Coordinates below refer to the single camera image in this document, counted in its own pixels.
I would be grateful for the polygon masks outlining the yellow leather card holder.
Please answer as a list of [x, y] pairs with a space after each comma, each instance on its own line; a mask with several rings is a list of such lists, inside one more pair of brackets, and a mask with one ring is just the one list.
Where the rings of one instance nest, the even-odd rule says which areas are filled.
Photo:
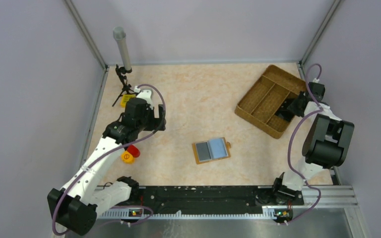
[[222, 160], [222, 159], [231, 157], [231, 154], [230, 154], [231, 143], [227, 141], [225, 137], [213, 138], [213, 139], [202, 141], [202, 142], [208, 142], [210, 153], [211, 153], [211, 160], [202, 162], [202, 163], [198, 161], [196, 148], [195, 148], [195, 144], [197, 143], [196, 142], [192, 144], [192, 150], [193, 150], [196, 164], [199, 165], [199, 164], [209, 163], [209, 162]]

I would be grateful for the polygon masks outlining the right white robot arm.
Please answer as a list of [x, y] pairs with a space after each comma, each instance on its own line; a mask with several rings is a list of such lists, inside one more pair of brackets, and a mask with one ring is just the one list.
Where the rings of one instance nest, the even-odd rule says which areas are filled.
[[286, 121], [295, 116], [301, 117], [301, 122], [313, 121], [302, 147], [302, 158], [274, 181], [271, 198], [277, 204], [300, 198], [306, 181], [326, 169], [341, 166], [354, 132], [353, 123], [336, 116], [322, 102], [325, 86], [318, 79], [308, 86], [297, 98], [285, 100], [276, 113]]

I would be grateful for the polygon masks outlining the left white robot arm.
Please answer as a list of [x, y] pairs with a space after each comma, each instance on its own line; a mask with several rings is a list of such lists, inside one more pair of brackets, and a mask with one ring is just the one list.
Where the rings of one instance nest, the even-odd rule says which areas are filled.
[[95, 189], [122, 153], [165, 130], [165, 101], [158, 109], [157, 118], [150, 96], [139, 94], [129, 100], [118, 120], [107, 125], [97, 147], [78, 172], [60, 189], [53, 188], [48, 193], [54, 235], [74, 232], [83, 236], [99, 216], [115, 205], [121, 202], [133, 205], [138, 201], [139, 191], [133, 188], [137, 182], [129, 177], [121, 177], [102, 191]]

